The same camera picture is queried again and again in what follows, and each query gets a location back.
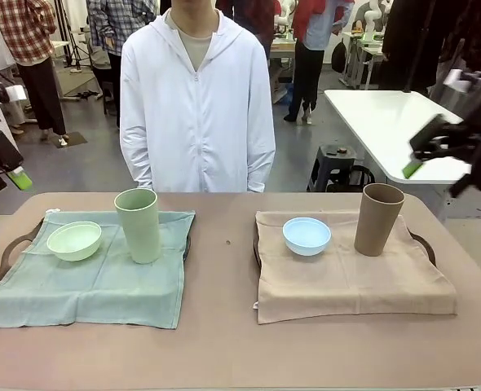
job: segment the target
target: blue plaid shirt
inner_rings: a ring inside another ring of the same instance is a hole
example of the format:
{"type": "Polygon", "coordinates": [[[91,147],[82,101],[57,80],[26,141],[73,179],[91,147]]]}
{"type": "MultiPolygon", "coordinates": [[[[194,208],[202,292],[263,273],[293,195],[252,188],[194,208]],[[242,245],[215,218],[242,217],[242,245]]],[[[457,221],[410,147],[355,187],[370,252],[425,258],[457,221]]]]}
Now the blue plaid shirt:
{"type": "Polygon", "coordinates": [[[113,55],[121,55],[128,37],[154,21],[157,13],[155,0],[86,0],[90,34],[94,46],[101,46],[113,55]],[[107,45],[113,39],[114,47],[107,45]]]}

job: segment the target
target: cup rim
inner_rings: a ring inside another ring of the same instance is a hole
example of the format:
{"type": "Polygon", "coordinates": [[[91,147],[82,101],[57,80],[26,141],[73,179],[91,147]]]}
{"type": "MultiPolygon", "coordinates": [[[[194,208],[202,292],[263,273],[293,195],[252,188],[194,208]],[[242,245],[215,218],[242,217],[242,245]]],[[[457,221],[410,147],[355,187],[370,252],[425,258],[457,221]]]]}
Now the cup rim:
{"type": "Polygon", "coordinates": [[[121,193],[119,193],[118,195],[116,195],[116,198],[113,199],[113,206],[116,208],[116,209],[119,209],[119,210],[122,210],[124,212],[140,212],[142,210],[145,210],[146,208],[150,208],[152,205],[154,205],[155,203],[157,202],[157,193],[154,191],[154,190],[151,190],[151,189],[144,189],[142,187],[136,187],[135,189],[128,189],[128,190],[125,190],[121,193]],[[139,209],[125,209],[125,208],[122,208],[120,206],[117,205],[117,199],[123,195],[125,195],[126,193],[129,193],[129,192],[132,192],[132,191],[137,191],[137,190],[141,190],[141,191],[150,191],[151,193],[153,193],[153,195],[155,196],[155,199],[148,205],[142,207],[142,208],[139,208],[139,209]]]}
{"type": "Polygon", "coordinates": [[[398,187],[394,187],[392,185],[389,185],[387,183],[370,183],[364,187],[364,192],[362,193],[366,197],[368,197],[370,200],[373,200],[376,203],[382,204],[382,205],[400,205],[405,201],[405,193],[401,191],[398,187]],[[370,194],[368,194],[367,190],[369,187],[375,187],[375,186],[381,186],[381,187],[389,187],[393,190],[398,191],[402,195],[402,200],[398,202],[384,202],[380,200],[376,200],[374,197],[372,197],[370,194]]]}

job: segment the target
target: cup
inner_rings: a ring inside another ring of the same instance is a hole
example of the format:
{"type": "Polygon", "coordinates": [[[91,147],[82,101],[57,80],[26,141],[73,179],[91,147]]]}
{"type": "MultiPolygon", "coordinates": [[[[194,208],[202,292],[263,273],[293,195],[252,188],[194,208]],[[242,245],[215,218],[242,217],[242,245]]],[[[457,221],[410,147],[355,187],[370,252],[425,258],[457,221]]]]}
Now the cup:
{"type": "Polygon", "coordinates": [[[114,200],[132,259],[141,264],[161,255],[157,194],[149,189],[123,191],[114,200]]]}
{"type": "Polygon", "coordinates": [[[382,254],[404,200],[404,193],[391,185],[373,183],[364,187],[356,228],[356,251],[368,257],[382,254]]]}

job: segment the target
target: hood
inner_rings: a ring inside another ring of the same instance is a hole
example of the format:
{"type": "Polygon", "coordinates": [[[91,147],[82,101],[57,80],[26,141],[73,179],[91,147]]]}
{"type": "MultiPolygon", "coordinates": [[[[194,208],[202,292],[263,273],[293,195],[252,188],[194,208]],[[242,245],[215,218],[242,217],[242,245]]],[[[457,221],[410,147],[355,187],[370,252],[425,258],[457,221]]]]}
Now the hood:
{"type": "MultiPolygon", "coordinates": [[[[201,67],[205,66],[212,59],[223,53],[241,35],[243,30],[243,28],[233,20],[224,16],[221,11],[216,11],[219,16],[218,30],[212,35],[210,48],[208,49],[208,53],[206,53],[206,57],[203,60],[201,67]]],[[[168,12],[165,12],[163,16],[157,17],[152,23],[150,23],[150,26],[176,51],[181,60],[187,63],[189,60],[187,60],[188,56],[186,49],[184,49],[183,42],[179,37],[179,31],[172,29],[165,22],[167,15],[168,12]]],[[[188,65],[192,72],[195,72],[191,64],[188,65]]]]}

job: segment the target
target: blue bowl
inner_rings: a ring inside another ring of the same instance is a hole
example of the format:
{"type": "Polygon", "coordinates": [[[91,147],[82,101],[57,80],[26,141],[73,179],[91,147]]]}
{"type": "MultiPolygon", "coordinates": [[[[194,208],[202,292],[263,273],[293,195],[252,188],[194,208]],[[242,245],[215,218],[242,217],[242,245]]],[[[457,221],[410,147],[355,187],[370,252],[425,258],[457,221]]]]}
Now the blue bowl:
{"type": "Polygon", "coordinates": [[[282,227],[288,248],[298,255],[311,257],[322,253],[331,240],[331,230],[323,222],[309,217],[297,217],[282,227]]]}

